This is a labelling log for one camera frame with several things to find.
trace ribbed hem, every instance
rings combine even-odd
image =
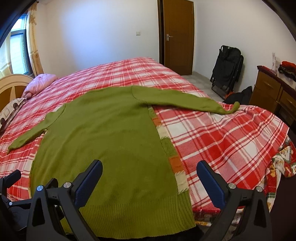
[[[157,237],[195,227],[189,191],[145,203],[86,206],[80,212],[95,235],[105,238]],[[71,233],[65,219],[62,225]]]

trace door frame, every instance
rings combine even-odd
[[[195,47],[195,12],[194,12],[194,2],[191,0],[187,0],[192,2],[192,10],[193,10],[193,25],[192,31],[194,32],[194,40],[193,40],[193,52],[192,52],[192,63],[191,69],[193,70],[193,60],[194,60],[194,47]],[[164,15],[163,15],[163,0],[157,0],[157,8],[158,8],[158,31],[159,31],[159,63],[165,65],[165,33],[164,33]]]

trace window pane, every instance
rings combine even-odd
[[[25,29],[26,15],[22,15],[12,27],[11,31]]]
[[[10,56],[12,71],[14,74],[26,74],[28,68],[25,62],[23,34],[17,34],[10,38]]]

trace patterned pillow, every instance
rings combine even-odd
[[[0,112],[0,137],[26,101],[26,98],[14,99]]]

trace pink pillow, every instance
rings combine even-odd
[[[54,74],[40,74],[33,79],[24,90],[22,98],[30,99],[38,95],[41,91],[47,88],[52,82],[57,80],[58,77]]]

